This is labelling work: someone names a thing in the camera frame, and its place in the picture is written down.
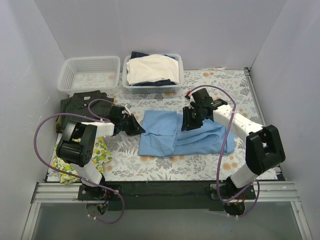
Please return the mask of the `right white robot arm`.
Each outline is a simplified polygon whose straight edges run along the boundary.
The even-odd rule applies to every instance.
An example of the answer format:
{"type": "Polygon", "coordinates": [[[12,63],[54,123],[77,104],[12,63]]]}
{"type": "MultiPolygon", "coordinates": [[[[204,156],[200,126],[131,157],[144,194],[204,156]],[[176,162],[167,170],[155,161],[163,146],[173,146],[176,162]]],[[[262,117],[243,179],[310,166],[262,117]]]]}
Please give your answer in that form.
{"type": "Polygon", "coordinates": [[[215,193],[227,203],[239,198],[245,190],[257,182],[266,171],[285,161],[285,151],[279,130],[274,125],[264,126],[236,112],[236,104],[214,100],[206,85],[187,92],[189,104],[183,108],[182,131],[199,129],[204,120],[211,120],[226,127],[226,133],[234,133],[245,143],[245,163],[226,179],[224,185],[216,179],[215,193]]]}

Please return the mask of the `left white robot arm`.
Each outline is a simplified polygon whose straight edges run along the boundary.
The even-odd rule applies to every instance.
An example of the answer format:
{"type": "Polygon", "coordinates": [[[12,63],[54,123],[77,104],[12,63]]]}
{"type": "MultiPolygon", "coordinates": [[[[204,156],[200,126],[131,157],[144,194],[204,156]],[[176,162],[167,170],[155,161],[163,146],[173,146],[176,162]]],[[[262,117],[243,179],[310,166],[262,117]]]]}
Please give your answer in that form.
{"type": "Polygon", "coordinates": [[[97,170],[93,162],[96,139],[113,137],[121,131],[128,136],[146,132],[125,106],[112,106],[107,118],[109,122],[69,121],[56,149],[57,157],[73,167],[80,176],[83,191],[91,200],[102,200],[107,195],[106,187],[103,185],[103,174],[97,170]]]}

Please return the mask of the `light blue long sleeve shirt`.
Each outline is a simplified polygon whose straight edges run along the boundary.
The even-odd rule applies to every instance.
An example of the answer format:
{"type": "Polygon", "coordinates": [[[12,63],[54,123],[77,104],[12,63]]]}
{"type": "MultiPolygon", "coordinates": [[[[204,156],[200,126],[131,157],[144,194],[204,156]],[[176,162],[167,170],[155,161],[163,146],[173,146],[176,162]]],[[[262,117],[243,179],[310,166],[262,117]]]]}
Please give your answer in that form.
{"type": "Polygon", "coordinates": [[[218,154],[227,128],[209,119],[198,129],[182,131],[183,115],[175,111],[147,110],[140,136],[139,156],[172,157],[218,154]]]}

